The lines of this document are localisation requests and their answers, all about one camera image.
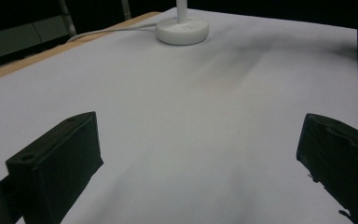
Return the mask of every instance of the cable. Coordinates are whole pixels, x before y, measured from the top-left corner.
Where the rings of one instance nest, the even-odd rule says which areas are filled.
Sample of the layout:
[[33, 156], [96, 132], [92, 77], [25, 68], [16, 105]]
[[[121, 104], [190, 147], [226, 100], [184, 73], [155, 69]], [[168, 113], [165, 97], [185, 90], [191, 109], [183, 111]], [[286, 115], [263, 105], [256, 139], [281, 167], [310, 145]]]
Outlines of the cable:
[[100, 33], [114, 32], [114, 31], [131, 31], [131, 30], [137, 30], [140, 28], [152, 27], [152, 26], [156, 26], [156, 23], [148, 23], [148, 24], [144, 24], [144, 25], [130, 26], [130, 27], [124, 27], [124, 28], [111, 28], [111, 29], [105, 29], [105, 30], [91, 31], [91, 32], [87, 32], [84, 34], [72, 36], [68, 41], [66, 41], [66, 43], [72, 42], [72, 41], [77, 40], [78, 38], [81, 38], [86, 35], [96, 35], [96, 34], [100, 34]]

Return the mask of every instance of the table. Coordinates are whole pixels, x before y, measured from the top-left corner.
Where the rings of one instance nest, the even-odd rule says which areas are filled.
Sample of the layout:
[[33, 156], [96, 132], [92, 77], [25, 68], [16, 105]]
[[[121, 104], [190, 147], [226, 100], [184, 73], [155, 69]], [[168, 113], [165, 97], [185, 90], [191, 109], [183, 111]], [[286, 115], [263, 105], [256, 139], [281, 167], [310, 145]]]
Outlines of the table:
[[41, 134], [96, 111], [104, 165], [63, 223], [350, 223], [296, 146], [307, 113], [358, 128], [356, 31], [188, 14], [211, 24], [198, 45], [120, 32], [0, 77], [0, 178]]

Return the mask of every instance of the white lamp base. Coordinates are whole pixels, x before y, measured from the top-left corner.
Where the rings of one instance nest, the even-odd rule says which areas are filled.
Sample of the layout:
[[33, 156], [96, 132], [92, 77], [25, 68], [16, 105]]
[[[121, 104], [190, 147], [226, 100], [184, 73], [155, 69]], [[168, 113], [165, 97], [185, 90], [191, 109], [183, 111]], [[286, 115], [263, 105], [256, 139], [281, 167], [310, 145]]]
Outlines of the white lamp base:
[[170, 45], [193, 45], [206, 39], [209, 23], [202, 18], [189, 17], [178, 23], [176, 18], [159, 21], [156, 26], [157, 38]]

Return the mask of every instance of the lamp base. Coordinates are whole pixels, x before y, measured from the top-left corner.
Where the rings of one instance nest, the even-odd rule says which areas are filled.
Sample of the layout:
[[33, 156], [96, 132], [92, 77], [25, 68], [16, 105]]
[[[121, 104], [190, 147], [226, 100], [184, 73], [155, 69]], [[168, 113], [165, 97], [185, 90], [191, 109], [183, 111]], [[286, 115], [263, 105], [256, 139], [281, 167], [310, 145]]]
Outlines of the lamp base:
[[183, 23], [176, 18], [159, 21], [156, 26], [157, 38], [170, 45], [193, 45], [206, 39], [209, 23], [202, 18], [190, 17]]

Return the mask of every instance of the wooden table edge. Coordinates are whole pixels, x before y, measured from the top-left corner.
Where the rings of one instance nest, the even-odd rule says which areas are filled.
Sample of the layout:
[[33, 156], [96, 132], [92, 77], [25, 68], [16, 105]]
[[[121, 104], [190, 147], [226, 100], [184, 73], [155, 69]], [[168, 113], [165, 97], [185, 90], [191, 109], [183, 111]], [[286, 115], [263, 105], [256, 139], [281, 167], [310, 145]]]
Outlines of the wooden table edge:
[[[118, 23], [112, 27], [109, 27], [109, 28], [118, 28], [118, 27], [127, 27], [127, 26], [131, 26], [137, 22], [140, 22], [140, 21], [144, 21], [148, 18], [151, 18], [153, 16], [156, 16], [158, 15], [159, 12], [149, 12], [149, 13], [146, 13], [144, 15], [141, 15], [139, 17], [135, 17], [133, 19], [130, 19], [130, 20], [127, 20], [127, 21], [123, 21], [121, 23]], [[12, 72], [15, 72], [17, 70], [20, 70], [24, 67], [27, 67], [31, 64], [34, 64], [34, 63], [38, 63], [38, 62], [41, 62], [47, 58], [50, 58], [54, 55], [57, 55], [61, 52], [64, 52], [64, 51], [67, 51], [68, 49], [72, 49], [76, 46], [79, 46], [79, 45], [82, 45], [84, 43], [87, 43], [87, 42], [90, 42], [91, 40], [94, 40], [94, 39], [97, 39], [103, 35], [107, 35], [107, 33], [102, 33], [102, 34], [97, 34], [97, 35], [87, 35], [87, 36], [84, 36], [82, 38], [79, 38], [78, 40], [75, 40], [71, 43], [66, 43], [64, 45], [60, 45], [56, 48], [53, 48], [53, 49], [48, 49], [44, 52], [41, 52], [41, 53], [38, 53], [36, 55], [33, 55], [29, 58], [25, 58], [23, 60], [20, 60], [20, 61], [17, 61], [17, 62], [14, 62], [14, 63], [10, 63], [8, 65], [5, 65], [3, 67], [0, 68], [0, 77], [2, 76], [5, 76], [7, 74], [10, 74]]]

